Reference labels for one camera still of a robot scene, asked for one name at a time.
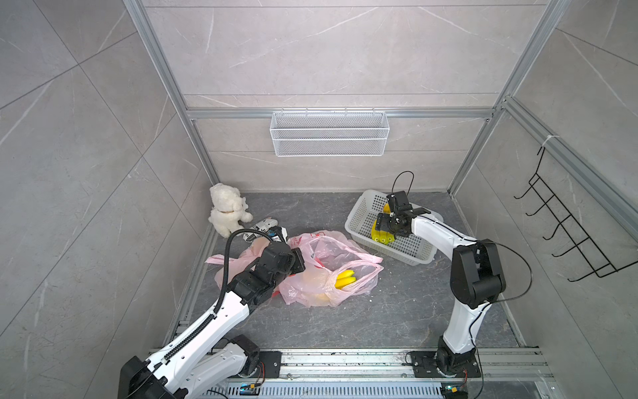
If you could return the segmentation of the yellow-green banana bunch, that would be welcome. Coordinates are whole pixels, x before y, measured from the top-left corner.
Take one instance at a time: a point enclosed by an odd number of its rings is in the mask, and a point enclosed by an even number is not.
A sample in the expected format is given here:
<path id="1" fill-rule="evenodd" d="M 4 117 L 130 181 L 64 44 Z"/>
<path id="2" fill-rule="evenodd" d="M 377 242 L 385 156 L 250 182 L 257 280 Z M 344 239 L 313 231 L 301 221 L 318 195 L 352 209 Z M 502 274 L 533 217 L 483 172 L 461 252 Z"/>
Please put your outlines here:
<path id="1" fill-rule="evenodd" d="M 391 232 L 381 229 L 384 223 L 389 222 L 390 215 L 390 205 L 386 203 L 383 207 L 382 212 L 377 215 L 377 218 L 371 228 L 371 238 L 375 242 L 388 245 L 395 241 L 395 236 Z"/>

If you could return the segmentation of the bright yellow banana bunch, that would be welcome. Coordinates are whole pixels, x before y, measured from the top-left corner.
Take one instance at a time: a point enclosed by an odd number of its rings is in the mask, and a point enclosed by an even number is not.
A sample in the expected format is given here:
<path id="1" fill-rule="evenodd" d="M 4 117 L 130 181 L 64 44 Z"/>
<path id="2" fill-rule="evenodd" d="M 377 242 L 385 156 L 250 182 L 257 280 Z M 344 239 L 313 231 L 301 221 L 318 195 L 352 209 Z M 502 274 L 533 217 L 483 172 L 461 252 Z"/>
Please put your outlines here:
<path id="1" fill-rule="evenodd" d="M 338 274 L 337 280 L 335 282 L 335 288 L 343 289 L 350 284 L 354 284 L 355 282 L 357 282 L 355 272 L 351 269 L 347 269 L 344 272 Z"/>

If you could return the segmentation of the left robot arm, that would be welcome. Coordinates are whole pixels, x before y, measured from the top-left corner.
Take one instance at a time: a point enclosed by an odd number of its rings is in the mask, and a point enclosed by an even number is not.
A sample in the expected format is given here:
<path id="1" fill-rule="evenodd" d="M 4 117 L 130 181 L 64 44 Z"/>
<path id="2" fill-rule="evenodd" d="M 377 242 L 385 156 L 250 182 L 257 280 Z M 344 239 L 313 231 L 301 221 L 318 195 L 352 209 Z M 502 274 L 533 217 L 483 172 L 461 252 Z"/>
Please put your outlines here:
<path id="1" fill-rule="evenodd" d="M 119 398 L 196 398 L 236 375 L 250 376 L 259 348 L 244 336 L 218 352 L 214 346 L 252 311 L 270 299 L 279 284 L 305 269 L 302 252 L 271 242 L 262 255 L 221 290 L 216 303 L 181 335 L 149 355 L 132 357 L 122 368 Z"/>

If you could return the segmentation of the plain pink plastic bag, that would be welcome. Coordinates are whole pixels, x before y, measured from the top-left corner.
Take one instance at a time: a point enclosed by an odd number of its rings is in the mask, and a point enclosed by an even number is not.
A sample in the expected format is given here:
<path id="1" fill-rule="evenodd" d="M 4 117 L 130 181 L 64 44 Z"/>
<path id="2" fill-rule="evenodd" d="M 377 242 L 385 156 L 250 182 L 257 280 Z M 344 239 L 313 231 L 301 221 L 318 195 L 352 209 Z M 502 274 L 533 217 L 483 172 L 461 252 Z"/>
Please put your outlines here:
<path id="1" fill-rule="evenodd" d="M 378 284 L 383 259 L 368 253 L 341 232 L 320 230 L 300 234 L 287 243 L 302 251 L 306 269 L 290 275 L 277 287 L 286 304 L 337 307 L 351 297 L 370 294 Z M 357 282 L 336 289 L 338 274 L 347 269 L 355 272 Z"/>

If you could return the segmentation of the white teddy bear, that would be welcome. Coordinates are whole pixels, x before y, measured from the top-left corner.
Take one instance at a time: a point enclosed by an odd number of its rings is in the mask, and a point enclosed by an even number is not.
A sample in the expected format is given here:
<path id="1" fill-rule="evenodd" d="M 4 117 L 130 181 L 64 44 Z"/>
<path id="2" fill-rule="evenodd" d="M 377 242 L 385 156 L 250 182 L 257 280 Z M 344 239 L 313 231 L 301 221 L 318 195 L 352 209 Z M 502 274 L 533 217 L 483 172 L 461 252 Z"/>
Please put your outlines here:
<path id="1" fill-rule="evenodd" d="M 209 192 L 213 203 L 209 222 L 225 239 L 234 231 L 242 229 L 241 223 L 253 221 L 254 217 L 248 212 L 249 206 L 239 189 L 218 183 Z"/>

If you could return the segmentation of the white plastic basket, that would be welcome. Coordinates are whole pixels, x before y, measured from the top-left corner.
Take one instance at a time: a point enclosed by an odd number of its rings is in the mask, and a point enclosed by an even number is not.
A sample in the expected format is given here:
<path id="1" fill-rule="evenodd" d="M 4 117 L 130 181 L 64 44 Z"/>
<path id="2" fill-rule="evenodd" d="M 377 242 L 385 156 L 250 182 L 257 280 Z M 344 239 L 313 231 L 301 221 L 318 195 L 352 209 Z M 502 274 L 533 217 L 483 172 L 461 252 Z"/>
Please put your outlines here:
<path id="1" fill-rule="evenodd" d="M 385 236 L 373 238 L 378 215 L 387 205 L 386 194 L 380 191 L 364 191 L 353 206 L 345 223 L 346 231 L 357 244 L 363 245 L 410 266 L 429 264 L 437 249 L 427 240 L 410 234 L 401 237 L 381 232 Z"/>

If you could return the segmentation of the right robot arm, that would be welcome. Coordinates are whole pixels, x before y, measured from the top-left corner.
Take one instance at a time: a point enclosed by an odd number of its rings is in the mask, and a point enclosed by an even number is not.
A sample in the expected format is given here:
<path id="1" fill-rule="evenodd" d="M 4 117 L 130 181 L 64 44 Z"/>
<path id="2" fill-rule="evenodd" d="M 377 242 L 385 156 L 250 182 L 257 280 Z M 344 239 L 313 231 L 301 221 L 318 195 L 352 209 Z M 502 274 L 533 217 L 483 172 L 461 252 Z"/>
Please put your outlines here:
<path id="1" fill-rule="evenodd" d="M 455 304 L 435 361 L 440 374 L 453 377 L 475 361 L 475 339 L 484 317 L 506 289 L 497 244 L 462 234 L 428 209 L 413 207 L 405 191 L 386 198 L 390 212 L 378 214 L 378 231 L 399 237 L 415 235 L 451 260 L 450 289 Z"/>

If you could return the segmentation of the pink printed plastic bag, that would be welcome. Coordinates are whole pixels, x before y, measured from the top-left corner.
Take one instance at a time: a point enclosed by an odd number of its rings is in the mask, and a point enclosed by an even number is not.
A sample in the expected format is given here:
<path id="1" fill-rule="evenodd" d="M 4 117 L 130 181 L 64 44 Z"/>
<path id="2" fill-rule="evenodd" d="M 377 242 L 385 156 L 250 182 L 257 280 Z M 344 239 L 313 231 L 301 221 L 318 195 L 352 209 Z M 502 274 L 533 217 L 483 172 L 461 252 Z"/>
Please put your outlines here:
<path id="1" fill-rule="evenodd" d="M 253 243 L 251 244 L 251 246 L 248 249 L 246 249 L 244 252 L 242 252 L 237 259 L 230 258 L 229 259 L 229 282 L 237 274 L 243 272 L 244 269 L 247 269 L 247 267 L 249 267 L 249 264 L 251 264 L 255 259 L 259 258 L 264 252 L 264 249 L 269 244 L 271 243 L 266 238 L 255 239 Z M 222 254 L 216 254 L 206 259 L 205 262 L 206 264 L 209 264 L 209 265 L 222 267 L 214 276 L 214 281 L 216 282 L 218 288 L 221 289 L 223 275 L 224 275 L 224 269 L 223 269 L 224 256 Z"/>

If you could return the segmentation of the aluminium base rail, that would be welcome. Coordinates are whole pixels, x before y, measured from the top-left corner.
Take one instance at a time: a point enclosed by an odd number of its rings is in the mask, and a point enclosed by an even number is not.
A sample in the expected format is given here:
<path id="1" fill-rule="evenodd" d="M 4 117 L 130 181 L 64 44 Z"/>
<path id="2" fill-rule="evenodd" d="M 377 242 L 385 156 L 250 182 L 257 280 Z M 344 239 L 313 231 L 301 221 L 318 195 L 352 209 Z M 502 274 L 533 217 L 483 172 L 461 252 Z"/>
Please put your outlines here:
<path id="1" fill-rule="evenodd" d="M 194 369 L 149 362 L 123 382 L 120 398 L 561 398 L 540 350 L 482 348 L 453 377 L 432 349 L 274 349 L 251 359 L 236 344 Z"/>

